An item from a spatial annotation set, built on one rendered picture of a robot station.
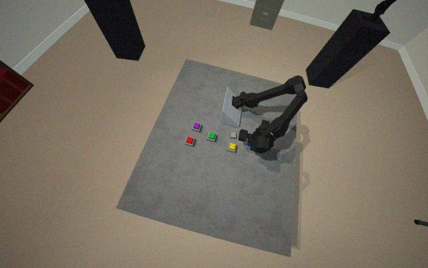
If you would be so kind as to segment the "yellow button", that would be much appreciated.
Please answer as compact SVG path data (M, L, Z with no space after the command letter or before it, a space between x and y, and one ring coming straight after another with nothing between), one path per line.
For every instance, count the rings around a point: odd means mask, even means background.
M229 142L228 146L227 146L227 151L234 153L236 150L236 146L237 146L237 144Z

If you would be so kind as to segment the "green button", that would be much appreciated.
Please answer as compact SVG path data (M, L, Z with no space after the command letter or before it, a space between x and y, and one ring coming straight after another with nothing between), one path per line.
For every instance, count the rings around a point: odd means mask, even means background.
M207 136L207 141L215 142L215 138L216 138L216 133L209 132Z

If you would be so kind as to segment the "purple button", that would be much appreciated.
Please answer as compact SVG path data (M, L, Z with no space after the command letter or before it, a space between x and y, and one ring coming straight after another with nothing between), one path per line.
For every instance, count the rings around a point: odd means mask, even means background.
M194 122L192 126L192 131L200 132L200 129L201 129L201 124Z

